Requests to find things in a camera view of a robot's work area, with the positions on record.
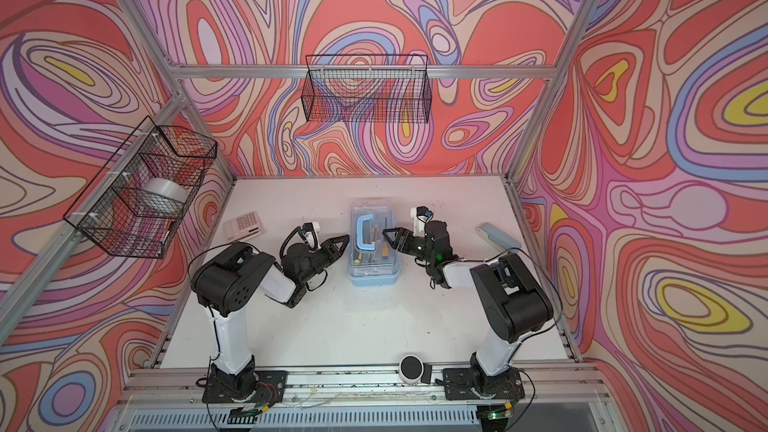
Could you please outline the clear toolbox lid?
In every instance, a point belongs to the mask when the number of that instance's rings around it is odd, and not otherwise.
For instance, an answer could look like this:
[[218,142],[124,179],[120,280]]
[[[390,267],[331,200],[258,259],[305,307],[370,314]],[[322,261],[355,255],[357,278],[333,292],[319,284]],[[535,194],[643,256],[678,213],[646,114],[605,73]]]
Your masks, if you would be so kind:
[[389,246],[383,230],[396,227],[392,208],[381,200],[358,200],[351,207],[351,234],[348,248],[349,261],[353,252],[372,252],[379,257],[388,257],[397,252]]

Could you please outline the light blue plastic toolbox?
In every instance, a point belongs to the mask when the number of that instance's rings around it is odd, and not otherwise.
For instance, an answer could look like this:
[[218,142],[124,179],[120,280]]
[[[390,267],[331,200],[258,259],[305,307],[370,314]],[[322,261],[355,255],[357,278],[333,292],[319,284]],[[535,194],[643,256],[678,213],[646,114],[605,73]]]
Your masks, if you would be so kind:
[[388,286],[393,285],[401,271],[401,261],[394,254],[388,257],[379,257],[372,252],[362,252],[362,263],[353,263],[355,255],[348,265],[348,277],[357,287]]

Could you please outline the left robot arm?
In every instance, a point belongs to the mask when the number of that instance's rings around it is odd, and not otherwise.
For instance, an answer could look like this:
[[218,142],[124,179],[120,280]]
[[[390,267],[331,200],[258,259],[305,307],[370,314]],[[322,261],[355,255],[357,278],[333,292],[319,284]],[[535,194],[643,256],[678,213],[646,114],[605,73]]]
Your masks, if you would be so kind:
[[293,309],[307,293],[324,285],[328,269],[342,257],[350,236],[321,241],[318,230],[312,222],[294,228],[277,256],[242,241],[222,244],[219,253],[191,275],[191,290],[210,314],[216,347],[199,383],[204,404],[251,405],[262,412],[283,400],[287,373],[256,367],[248,343],[246,307],[262,294]]

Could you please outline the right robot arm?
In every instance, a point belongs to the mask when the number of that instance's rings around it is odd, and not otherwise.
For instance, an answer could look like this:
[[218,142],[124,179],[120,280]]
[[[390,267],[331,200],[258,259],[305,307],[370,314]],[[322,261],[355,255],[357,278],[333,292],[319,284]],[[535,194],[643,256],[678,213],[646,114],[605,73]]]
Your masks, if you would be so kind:
[[445,368],[435,381],[449,401],[506,400],[525,397],[521,371],[512,365],[523,342],[554,319],[554,307],[517,252],[486,261],[460,258],[454,253],[447,224],[428,222],[417,236],[403,228],[383,231],[389,246],[415,259],[431,283],[445,289],[472,289],[489,324],[485,341],[473,352],[469,365]]

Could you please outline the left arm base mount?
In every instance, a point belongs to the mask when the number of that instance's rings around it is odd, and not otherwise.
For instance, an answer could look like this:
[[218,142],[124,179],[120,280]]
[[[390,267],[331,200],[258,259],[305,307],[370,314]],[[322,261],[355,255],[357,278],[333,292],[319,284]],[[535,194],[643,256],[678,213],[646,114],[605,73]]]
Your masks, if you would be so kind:
[[233,375],[213,366],[206,377],[202,402],[272,406],[283,400],[287,378],[284,370],[248,369]]

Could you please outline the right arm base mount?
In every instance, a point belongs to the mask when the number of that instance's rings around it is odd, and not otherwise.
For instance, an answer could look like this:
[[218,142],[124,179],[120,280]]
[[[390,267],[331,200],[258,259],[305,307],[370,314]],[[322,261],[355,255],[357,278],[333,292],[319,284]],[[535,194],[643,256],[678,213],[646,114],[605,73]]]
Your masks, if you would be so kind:
[[447,368],[442,371],[441,384],[447,400],[505,400],[512,404],[526,396],[518,369],[486,375],[480,367]]

